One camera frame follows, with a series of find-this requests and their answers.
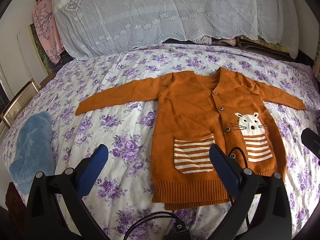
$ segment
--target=blue towel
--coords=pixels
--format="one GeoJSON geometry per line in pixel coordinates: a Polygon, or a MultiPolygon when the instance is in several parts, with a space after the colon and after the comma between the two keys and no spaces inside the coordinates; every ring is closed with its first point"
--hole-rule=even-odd
{"type": "Polygon", "coordinates": [[[29,194],[38,171],[43,171],[46,176],[54,175],[51,139],[51,117],[48,112],[30,116],[19,131],[16,155],[9,173],[23,194],[29,194]]]}

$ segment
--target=cat face appliqué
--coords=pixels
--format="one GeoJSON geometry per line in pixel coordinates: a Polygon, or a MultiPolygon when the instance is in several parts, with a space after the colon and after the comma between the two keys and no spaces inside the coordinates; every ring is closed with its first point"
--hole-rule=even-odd
{"type": "Polygon", "coordinates": [[[242,136],[260,135],[264,134],[264,127],[258,119],[259,113],[254,114],[239,114],[235,113],[239,117],[239,129],[242,136]]]}

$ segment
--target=knit sweater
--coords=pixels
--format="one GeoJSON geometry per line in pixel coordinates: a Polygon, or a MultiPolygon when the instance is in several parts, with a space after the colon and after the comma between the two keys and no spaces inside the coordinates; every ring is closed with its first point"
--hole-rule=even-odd
{"type": "MultiPolygon", "coordinates": [[[[279,88],[221,67],[212,76],[182,71],[134,80],[89,97],[76,115],[148,100],[159,101],[151,150],[152,201],[166,203],[168,210],[228,201],[209,160],[214,143],[226,154],[240,147],[256,174],[277,171],[284,178],[284,144],[263,101],[306,109],[302,100],[279,88]]],[[[241,154],[235,155],[244,168],[241,154]]]]}

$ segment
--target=white lace cover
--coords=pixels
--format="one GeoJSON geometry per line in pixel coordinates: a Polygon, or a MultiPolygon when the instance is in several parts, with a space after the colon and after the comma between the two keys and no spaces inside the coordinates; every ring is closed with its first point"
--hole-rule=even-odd
{"type": "Polygon", "coordinates": [[[205,35],[299,47],[293,0],[52,0],[61,40],[80,60],[205,35]]]}

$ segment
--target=striped pocket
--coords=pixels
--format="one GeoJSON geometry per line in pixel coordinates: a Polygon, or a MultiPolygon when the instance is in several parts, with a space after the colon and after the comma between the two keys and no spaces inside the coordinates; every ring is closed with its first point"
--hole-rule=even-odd
{"type": "Polygon", "coordinates": [[[210,146],[214,144],[213,134],[192,140],[174,140],[174,167],[181,173],[213,171],[209,159],[210,146]]]}
{"type": "Polygon", "coordinates": [[[243,137],[249,162],[261,162],[272,157],[265,134],[243,137]]]}

